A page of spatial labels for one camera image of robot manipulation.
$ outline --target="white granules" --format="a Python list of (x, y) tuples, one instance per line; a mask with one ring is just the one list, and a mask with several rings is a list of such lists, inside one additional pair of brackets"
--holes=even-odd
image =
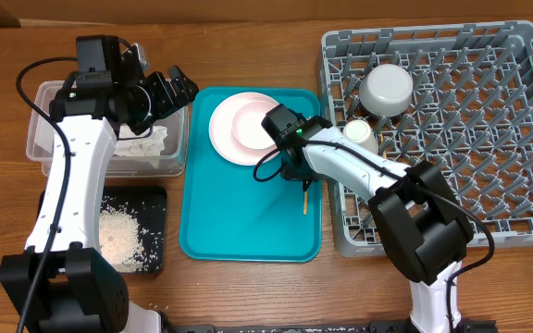
[(120, 210), (107, 207), (100, 212), (100, 250), (118, 272), (143, 269), (143, 246), (138, 227), (137, 219), (127, 213), (126, 207)]

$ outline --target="metal grid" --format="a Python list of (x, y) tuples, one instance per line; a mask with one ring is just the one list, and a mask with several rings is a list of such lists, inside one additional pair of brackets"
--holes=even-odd
[[(501, 246), (522, 245), (514, 239), (524, 236), (532, 237), (523, 245), (533, 245), (533, 25), (332, 31), (322, 46), (325, 115), (340, 128), (368, 121), (389, 159), (435, 163)], [(410, 107), (392, 118), (369, 114), (358, 96), (368, 72), (387, 63), (406, 69), (414, 82)], [(345, 255), (379, 245), (365, 203), (341, 185), (332, 190), (341, 193), (331, 200), (341, 206), (333, 209), (334, 223), (343, 226), (335, 228), (337, 248), (341, 236), (351, 239)], [(483, 241), (478, 234), (473, 244)]]

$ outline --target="dish rack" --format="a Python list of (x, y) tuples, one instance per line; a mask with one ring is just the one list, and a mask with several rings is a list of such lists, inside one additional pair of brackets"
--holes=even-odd
[[(369, 114), (358, 88), (372, 68), (413, 78), (397, 117)], [(501, 247), (533, 246), (533, 24), (527, 21), (330, 31), (318, 62), (322, 115), (342, 128), (366, 120), (379, 153), (436, 164), (460, 204)], [(345, 256), (384, 254), (366, 203), (328, 183), (334, 240)], [(474, 224), (471, 246), (486, 245)]]

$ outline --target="plastic bin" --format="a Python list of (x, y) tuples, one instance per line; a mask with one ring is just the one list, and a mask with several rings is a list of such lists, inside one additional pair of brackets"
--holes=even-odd
[[(394, 118), (359, 105), (361, 80), (392, 63), (412, 76), (410, 107)], [(460, 204), (498, 247), (533, 246), (533, 24), (527, 21), (330, 31), (319, 56), (321, 112), (336, 126), (361, 118), (383, 135), (380, 153), (440, 167)], [(366, 203), (328, 183), (337, 250), (383, 255)], [(475, 238), (487, 239), (472, 224)]]
[[(62, 85), (62, 80), (44, 82), (38, 88), (34, 103), (48, 114), (49, 103)], [(106, 171), (107, 177), (177, 177), (184, 171), (189, 131), (188, 107), (183, 107), (170, 117), (157, 120), (154, 125), (167, 128), (165, 149), (161, 155), (112, 156)], [(45, 176), (48, 176), (51, 168), (53, 138), (53, 128), (32, 111), (26, 156), (43, 165)]]

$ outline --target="wooden table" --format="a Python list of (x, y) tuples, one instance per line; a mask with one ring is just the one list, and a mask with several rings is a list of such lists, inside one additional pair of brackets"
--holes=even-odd
[[(15, 89), (18, 72), (50, 56), (74, 56), (76, 36), (116, 34), (145, 46), (153, 70), (178, 64), (200, 88), (213, 85), (296, 87), (316, 91), (315, 63), (326, 31), (494, 18), (372, 19), (295, 23), (102, 26), (0, 30), (0, 260), (21, 253), (34, 225), (46, 178), (25, 155), (30, 109)], [(64, 79), (74, 64), (52, 64), (24, 81), (29, 96), (45, 80)], [(168, 192), (166, 262), (158, 276), (126, 277), (143, 307), (165, 310), (175, 324), (216, 326), (362, 323), (406, 318), (408, 283), (385, 257), (348, 259), (334, 250), (328, 199), (320, 254), (304, 265), (201, 262), (179, 247), (184, 177), (111, 179), (111, 184), (159, 183)], [(471, 250), (467, 263), (486, 249)], [(533, 331), (533, 248), (499, 250), (486, 266), (464, 275), (459, 308), (475, 319), (495, 319), (502, 332)], [(0, 332), (18, 315), (0, 286)]]

